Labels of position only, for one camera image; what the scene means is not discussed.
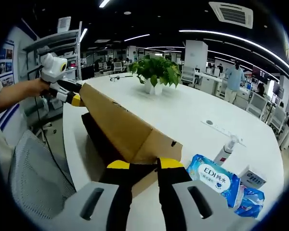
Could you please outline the person's left hand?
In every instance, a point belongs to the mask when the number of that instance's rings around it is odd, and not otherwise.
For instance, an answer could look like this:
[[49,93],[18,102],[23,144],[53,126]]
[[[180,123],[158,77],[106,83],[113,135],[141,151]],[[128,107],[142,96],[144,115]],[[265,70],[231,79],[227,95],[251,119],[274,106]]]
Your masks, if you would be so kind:
[[41,78],[37,78],[35,80],[31,80],[29,84],[29,92],[30,96],[40,96],[44,92],[48,92],[50,89],[50,84],[42,80]]

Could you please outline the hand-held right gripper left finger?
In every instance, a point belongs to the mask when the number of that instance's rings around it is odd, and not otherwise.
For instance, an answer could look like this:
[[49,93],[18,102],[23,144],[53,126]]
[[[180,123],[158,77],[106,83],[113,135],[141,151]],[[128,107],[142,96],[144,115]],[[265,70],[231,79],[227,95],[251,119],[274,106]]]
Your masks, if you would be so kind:
[[99,182],[69,197],[63,210],[45,224],[46,231],[124,231],[132,202],[130,164],[114,161]]

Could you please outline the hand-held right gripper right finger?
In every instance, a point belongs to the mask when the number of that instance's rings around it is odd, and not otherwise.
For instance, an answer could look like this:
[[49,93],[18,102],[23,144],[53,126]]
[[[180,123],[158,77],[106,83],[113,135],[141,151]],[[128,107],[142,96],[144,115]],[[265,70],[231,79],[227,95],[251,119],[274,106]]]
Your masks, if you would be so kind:
[[158,158],[159,202],[168,231],[250,231],[257,221],[242,218],[226,199],[192,180],[175,159]]

